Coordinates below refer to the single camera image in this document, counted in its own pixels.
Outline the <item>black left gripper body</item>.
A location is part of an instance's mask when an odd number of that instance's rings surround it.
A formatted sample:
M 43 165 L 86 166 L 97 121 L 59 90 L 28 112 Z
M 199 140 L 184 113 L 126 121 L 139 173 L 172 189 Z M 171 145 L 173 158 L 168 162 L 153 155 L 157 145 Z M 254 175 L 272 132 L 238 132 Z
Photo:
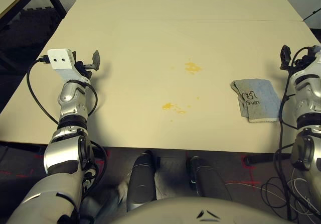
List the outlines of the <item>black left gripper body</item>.
M 92 77 L 91 70 L 97 71 L 97 64 L 84 64 L 82 61 L 77 61 L 75 63 L 75 68 L 82 76 L 90 80 Z

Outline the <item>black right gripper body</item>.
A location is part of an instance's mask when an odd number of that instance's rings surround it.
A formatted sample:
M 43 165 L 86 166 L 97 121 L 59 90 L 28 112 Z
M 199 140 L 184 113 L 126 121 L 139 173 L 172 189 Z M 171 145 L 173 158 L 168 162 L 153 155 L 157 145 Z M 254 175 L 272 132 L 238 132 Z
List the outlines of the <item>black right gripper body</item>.
M 304 50 L 306 50 L 307 53 L 299 59 L 298 55 Z M 313 62 L 313 48 L 301 48 L 295 53 L 290 66 L 291 67 L 307 67 L 312 62 Z

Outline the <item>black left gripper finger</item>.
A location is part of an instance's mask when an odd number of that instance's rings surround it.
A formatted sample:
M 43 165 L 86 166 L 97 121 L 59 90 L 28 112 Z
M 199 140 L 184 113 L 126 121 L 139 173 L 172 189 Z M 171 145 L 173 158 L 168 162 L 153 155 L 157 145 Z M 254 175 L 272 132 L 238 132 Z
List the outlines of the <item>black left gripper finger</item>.
M 99 51 L 96 50 L 92 56 L 92 69 L 95 71 L 98 71 L 99 67 L 100 67 L 100 54 L 99 54 Z

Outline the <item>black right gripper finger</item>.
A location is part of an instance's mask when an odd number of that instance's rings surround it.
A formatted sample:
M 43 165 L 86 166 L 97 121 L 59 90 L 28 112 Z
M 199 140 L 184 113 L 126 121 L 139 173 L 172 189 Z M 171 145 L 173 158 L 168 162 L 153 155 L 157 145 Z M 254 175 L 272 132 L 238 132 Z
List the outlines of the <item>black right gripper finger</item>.
M 287 45 L 283 45 L 280 51 L 280 70 L 289 70 L 291 61 L 291 51 Z

